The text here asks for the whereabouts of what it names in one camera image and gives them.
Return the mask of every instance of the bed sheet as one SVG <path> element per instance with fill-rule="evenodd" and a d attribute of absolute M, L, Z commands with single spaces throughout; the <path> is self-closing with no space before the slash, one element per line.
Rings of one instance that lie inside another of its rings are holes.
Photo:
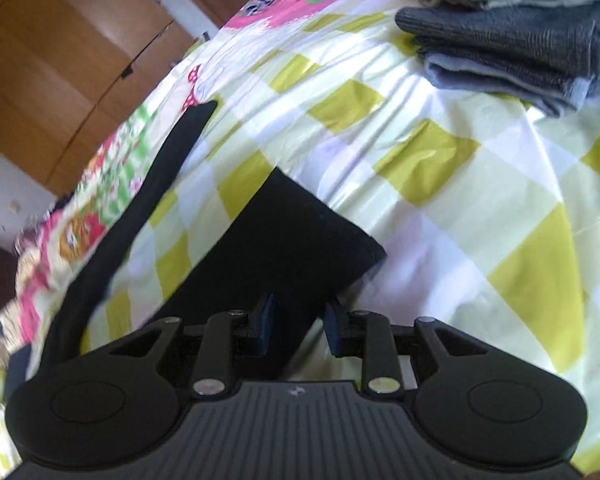
<path fill-rule="evenodd" d="M 68 283 L 184 108 L 215 99 L 83 351 L 149 319 L 277 166 L 387 250 L 348 304 L 399 324 L 435 316 L 571 381 L 589 407 L 574 463 L 600 468 L 600 98 L 553 119 L 510 96 L 435 89 L 394 23 L 404 5 L 417 3 L 252 0 L 180 63 L 46 222 L 0 316 L 0 392 L 8 354 L 25 342 L 40 354 Z M 319 325 L 301 355 L 295 378 L 359 376 Z M 0 476 L 18 460 L 0 396 Z"/>

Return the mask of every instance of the wooden cabinet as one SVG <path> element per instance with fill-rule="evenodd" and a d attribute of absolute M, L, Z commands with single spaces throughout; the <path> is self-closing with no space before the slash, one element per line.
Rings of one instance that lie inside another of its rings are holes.
<path fill-rule="evenodd" d="M 0 0 L 0 151 L 71 190 L 193 42 L 153 0 Z"/>

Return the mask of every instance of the dark gray folded garment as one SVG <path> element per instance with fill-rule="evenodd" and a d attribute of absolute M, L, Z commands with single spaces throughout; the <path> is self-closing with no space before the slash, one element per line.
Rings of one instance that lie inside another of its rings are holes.
<path fill-rule="evenodd" d="M 580 7 L 405 7 L 395 17 L 416 35 L 439 88 L 505 91 L 550 115 L 600 94 L 600 2 Z"/>

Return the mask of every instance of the yellow and white checkered fabric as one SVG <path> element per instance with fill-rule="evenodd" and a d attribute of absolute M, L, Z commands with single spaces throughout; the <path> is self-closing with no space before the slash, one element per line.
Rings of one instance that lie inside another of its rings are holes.
<path fill-rule="evenodd" d="M 435 316 L 562 375 L 589 407 L 575 465 L 600 468 L 600 98 L 549 119 L 437 90 L 394 23 L 404 5 L 339 0 L 280 28 L 221 30 L 183 62 L 201 65 L 196 97 L 219 108 L 83 350 L 144 323 L 278 166 L 387 250 L 351 304 L 401 324 Z M 161 135 L 177 118 L 165 110 Z M 352 373 L 324 355 L 318 341 L 296 376 Z"/>

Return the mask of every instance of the silver screw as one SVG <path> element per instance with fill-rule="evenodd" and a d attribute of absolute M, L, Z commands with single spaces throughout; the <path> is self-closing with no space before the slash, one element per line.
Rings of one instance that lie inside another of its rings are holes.
<path fill-rule="evenodd" d="M 376 394 L 392 394 L 400 389 L 400 383 L 392 377 L 376 377 L 367 386 Z"/>
<path fill-rule="evenodd" d="M 200 379 L 193 383 L 193 391 L 199 395 L 214 396 L 224 392 L 224 383 L 218 379 Z"/>

